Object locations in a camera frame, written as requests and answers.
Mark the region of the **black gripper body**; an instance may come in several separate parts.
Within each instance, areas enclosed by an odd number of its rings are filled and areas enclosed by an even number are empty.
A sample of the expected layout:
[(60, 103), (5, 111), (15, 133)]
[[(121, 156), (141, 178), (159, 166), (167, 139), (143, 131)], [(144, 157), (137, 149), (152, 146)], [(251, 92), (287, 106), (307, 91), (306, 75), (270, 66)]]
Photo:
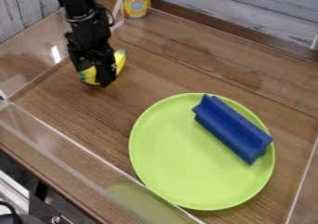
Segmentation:
[(113, 18), (105, 7), (67, 7), (65, 21), (71, 26), (71, 31), (64, 34), (68, 51), (79, 51), (93, 63), (115, 55), (108, 44)]

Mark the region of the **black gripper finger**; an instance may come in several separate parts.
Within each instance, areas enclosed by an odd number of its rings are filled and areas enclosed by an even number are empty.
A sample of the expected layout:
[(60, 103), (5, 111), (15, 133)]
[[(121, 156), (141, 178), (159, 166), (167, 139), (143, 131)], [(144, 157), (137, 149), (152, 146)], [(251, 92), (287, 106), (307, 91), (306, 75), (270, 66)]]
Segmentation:
[(92, 61), (88, 60), (79, 51), (69, 50), (68, 54), (69, 54), (69, 59), (72, 60), (76, 72), (81, 72), (93, 66)]
[(108, 55), (96, 60), (97, 81), (101, 86), (107, 86), (116, 79), (115, 56)]

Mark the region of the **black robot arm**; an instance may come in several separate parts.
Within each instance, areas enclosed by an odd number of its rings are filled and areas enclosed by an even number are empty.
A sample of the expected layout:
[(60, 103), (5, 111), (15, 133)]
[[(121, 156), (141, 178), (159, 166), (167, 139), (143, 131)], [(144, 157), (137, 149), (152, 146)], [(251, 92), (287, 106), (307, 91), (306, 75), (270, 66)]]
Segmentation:
[(115, 18), (96, 0), (57, 0), (71, 31), (64, 34), (67, 50), (79, 79), (107, 86), (116, 79), (115, 51), (108, 43)]

